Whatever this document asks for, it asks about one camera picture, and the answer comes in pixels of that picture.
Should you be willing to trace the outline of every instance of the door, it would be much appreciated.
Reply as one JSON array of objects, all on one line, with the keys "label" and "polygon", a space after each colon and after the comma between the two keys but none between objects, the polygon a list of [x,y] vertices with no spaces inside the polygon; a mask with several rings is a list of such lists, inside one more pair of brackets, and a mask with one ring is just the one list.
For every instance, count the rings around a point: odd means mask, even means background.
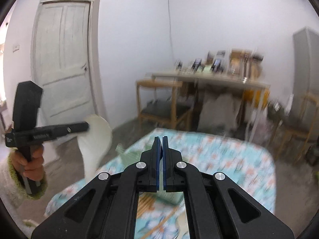
[{"label": "door", "polygon": [[95,114],[88,61],[89,2],[50,2],[39,8],[33,71],[43,88],[46,125]]}]

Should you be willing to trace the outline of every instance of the floral tablecloth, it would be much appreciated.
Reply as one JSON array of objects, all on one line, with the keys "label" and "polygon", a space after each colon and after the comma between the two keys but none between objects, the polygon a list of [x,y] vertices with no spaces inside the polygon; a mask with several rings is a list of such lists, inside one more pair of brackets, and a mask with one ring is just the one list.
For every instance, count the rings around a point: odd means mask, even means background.
[{"label": "floral tablecloth", "polygon": [[[157,128],[126,150],[126,153],[146,151],[154,137],[168,136],[170,148],[181,152],[187,162],[201,172],[224,172],[254,199],[274,213],[276,199],[275,167],[269,152],[255,144],[236,139],[223,139],[203,133],[182,132]],[[115,174],[124,166],[120,157],[105,164],[98,172]],[[85,186],[82,179],[56,194],[47,205],[45,216],[51,215]],[[140,196],[136,220],[136,239],[189,238],[184,200],[174,206],[150,194]]]}]

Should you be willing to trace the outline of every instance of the triangular cutout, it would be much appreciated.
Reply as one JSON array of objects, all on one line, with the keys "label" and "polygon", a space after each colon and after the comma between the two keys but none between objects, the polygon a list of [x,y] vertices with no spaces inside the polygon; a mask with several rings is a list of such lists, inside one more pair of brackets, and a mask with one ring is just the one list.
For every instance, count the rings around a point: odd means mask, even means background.
[{"label": "triangular cutout", "polygon": [[94,197],[95,190],[90,190],[82,198],[76,201],[65,213],[65,217],[72,219],[77,223],[81,223],[89,205]]},{"label": "triangular cutout", "polygon": [[242,195],[234,189],[228,189],[228,193],[235,205],[240,220],[248,223],[261,215],[260,211],[250,204]]}]

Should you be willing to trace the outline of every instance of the door frame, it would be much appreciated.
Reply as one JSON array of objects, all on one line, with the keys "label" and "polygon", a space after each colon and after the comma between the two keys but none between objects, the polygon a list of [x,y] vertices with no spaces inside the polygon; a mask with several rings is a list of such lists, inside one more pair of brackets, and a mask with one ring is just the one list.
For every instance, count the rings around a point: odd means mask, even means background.
[{"label": "door frame", "polygon": [[[102,94],[102,85],[101,78],[99,72],[99,61],[98,61],[98,10],[99,10],[99,0],[40,0],[38,9],[36,12],[36,16],[34,19],[34,25],[32,30],[32,39],[31,39],[31,75],[32,80],[35,81],[35,34],[37,30],[37,24],[39,21],[39,16],[41,12],[42,5],[44,3],[55,3],[55,2],[88,2],[89,3],[89,22],[88,22],[88,63],[89,63],[89,77],[90,77],[90,86],[91,93],[93,99],[93,106],[95,109],[95,113],[104,119],[107,120],[105,104],[103,102],[103,94]],[[47,125],[47,119],[43,115],[42,110],[40,109],[42,119]]]}]

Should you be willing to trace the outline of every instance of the hand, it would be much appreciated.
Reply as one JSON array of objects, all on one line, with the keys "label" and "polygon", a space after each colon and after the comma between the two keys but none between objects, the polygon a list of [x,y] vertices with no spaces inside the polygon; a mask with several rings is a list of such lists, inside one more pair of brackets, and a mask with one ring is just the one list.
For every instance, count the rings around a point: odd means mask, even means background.
[{"label": "hand", "polygon": [[20,172],[21,165],[24,166],[23,175],[31,180],[40,181],[44,177],[43,162],[43,145],[31,146],[32,161],[28,161],[17,150],[10,154],[13,167]]}]

